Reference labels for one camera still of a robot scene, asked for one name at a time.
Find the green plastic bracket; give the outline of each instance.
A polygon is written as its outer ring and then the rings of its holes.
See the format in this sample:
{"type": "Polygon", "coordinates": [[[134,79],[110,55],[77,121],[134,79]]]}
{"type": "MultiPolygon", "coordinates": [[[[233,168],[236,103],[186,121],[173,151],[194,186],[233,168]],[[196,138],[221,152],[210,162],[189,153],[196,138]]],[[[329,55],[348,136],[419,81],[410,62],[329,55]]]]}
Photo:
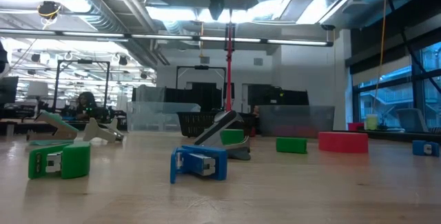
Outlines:
{"type": "Polygon", "coordinates": [[[223,130],[220,134],[223,145],[234,145],[243,142],[243,130],[223,130]]]}
{"type": "Polygon", "coordinates": [[[277,138],[276,150],[277,152],[293,152],[299,154],[306,154],[307,151],[307,139],[302,138],[277,138]]]}
{"type": "Polygon", "coordinates": [[[46,176],[46,167],[49,154],[59,154],[61,156],[61,178],[73,179],[86,176],[90,171],[90,143],[77,142],[72,145],[56,145],[35,149],[29,154],[28,177],[37,179],[46,176]]]}

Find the monitor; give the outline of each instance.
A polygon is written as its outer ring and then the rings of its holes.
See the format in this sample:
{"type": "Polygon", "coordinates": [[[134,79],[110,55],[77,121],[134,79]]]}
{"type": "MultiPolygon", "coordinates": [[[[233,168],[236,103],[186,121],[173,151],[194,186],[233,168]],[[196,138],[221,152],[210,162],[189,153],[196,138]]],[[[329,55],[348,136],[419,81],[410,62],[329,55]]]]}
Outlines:
{"type": "Polygon", "coordinates": [[[0,104],[15,103],[18,77],[4,77],[0,79],[0,104]]]}

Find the red object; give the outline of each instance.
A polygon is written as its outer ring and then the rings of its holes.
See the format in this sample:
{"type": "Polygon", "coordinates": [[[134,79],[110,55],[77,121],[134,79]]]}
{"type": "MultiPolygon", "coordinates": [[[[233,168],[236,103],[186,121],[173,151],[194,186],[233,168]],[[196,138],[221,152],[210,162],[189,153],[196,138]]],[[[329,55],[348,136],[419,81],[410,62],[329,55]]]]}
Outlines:
{"type": "Polygon", "coordinates": [[[328,152],[367,153],[367,134],[350,132],[320,132],[318,149],[328,152]]]}
{"type": "Polygon", "coordinates": [[[233,24],[228,25],[227,43],[227,111],[232,109],[232,55],[233,55],[233,24]]]}
{"type": "Polygon", "coordinates": [[[347,129],[349,131],[358,131],[359,128],[364,128],[365,124],[364,123],[348,123],[347,124],[347,129]]]}

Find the exposed duct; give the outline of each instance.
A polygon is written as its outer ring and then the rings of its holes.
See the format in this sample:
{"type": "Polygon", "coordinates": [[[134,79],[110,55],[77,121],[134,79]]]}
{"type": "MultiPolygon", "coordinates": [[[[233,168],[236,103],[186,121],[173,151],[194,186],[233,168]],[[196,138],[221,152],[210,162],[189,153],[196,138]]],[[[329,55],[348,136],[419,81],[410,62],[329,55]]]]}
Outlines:
{"type": "MultiPolygon", "coordinates": [[[[91,9],[89,14],[98,14],[98,16],[82,17],[91,26],[99,32],[130,32],[123,23],[115,16],[113,11],[103,2],[103,0],[86,0],[91,9]]],[[[123,47],[129,50],[132,56],[143,66],[156,69],[158,61],[154,58],[151,51],[145,49],[138,41],[129,40],[121,43],[123,47]]]]}
{"type": "MultiPolygon", "coordinates": [[[[163,24],[165,26],[165,29],[173,35],[196,35],[195,32],[191,32],[188,30],[185,30],[181,23],[179,21],[163,21],[163,24]]],[[[181,41],[183,43],[186,43],[188,45],[197,45],[199,46],[199,41],[181,41]]]]}

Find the blue plastic piece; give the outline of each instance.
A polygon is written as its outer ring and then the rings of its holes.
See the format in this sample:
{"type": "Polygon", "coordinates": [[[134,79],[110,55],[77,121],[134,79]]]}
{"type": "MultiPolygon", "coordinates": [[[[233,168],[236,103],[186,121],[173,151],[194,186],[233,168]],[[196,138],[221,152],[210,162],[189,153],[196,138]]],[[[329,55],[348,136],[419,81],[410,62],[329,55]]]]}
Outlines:
{"type": "Polygon", "coordinates": [[[190,154],[201,154],[215,160],[215,173],[207,176],[219,181],[227,178],[227,150],[216,147],[203,147],[199,145],[183,145],[172,152],[170,160],[170,183],[176,182],[176,174],[197,173],[203,171],[201,160],[190,156],[190,154]]]}
{"type": "Polygon", "coordinates": [[[412,142],[413,155],[418,156],[440,156],[440,144],[428,141],[413,141],[412,142]]]}

